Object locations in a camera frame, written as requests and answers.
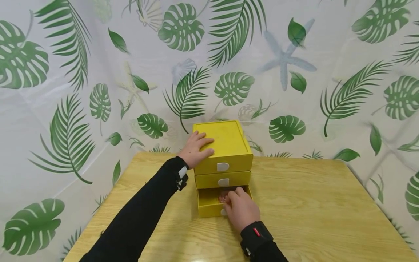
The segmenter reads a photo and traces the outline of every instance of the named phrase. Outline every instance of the wooden table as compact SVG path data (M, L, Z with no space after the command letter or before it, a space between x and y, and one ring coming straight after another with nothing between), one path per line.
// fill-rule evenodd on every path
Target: wooden table
M171 156L138 153L65 262L79 261L122 206ZM263 222L290 262L417 261L338 160L255 157L250 186ZM140 261L246 261L240 236L226 218L198 218L195 191L191 177L169 201Z

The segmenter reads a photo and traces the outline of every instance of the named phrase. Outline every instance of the left hand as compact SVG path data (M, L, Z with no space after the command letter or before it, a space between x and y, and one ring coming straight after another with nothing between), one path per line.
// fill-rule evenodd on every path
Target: left hand
M205 138L205 136L205 133L193 132L186 141L184 148L178 154L178 157L185 161L189 169L196 167L202 160L214 154L214 149L212 148L200 151L204 145L214 141L213 138Z

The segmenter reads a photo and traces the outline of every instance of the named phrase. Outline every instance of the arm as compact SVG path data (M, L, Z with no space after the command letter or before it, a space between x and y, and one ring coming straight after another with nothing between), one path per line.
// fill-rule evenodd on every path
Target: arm
M224 209L240 232L241 246L247 249L251 262L288 262L261 222L259 207L241 187L228 193Z
M193 133L177 157L166 161L157 173L119 211L81 262L136 262L150 239L171 196L178 190L176 181L184 166L194 168L214 153L200 149L214 141L205 133Z

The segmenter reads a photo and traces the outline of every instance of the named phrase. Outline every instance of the black sleeve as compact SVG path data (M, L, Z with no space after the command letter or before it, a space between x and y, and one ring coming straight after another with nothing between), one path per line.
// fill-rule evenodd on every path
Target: black sleeve
M261 245L255 252L251 262L288 262L287 258L273 241Z
M169 159L119 211L81 262L137 262L170 197L178 190L178 172L187 166Z

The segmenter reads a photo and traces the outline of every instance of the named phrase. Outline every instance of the yellow drawer cabinet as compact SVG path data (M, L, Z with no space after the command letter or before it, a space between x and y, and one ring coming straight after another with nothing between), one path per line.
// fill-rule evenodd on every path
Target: yellow drawer cabinet
M202 148L213 148L214 154L195 167L196 176L251 170L253 154L238 120L196 123L196 130L214 138L213 143Z
M243 189L253 199L249 186L243 186ZM218 196L221 192L221 188L197 189L198 214L200 218L227 215L223 204L218 201Z
M197 175L195 184L198 189L243 186L249 184L250 175L250 171Z

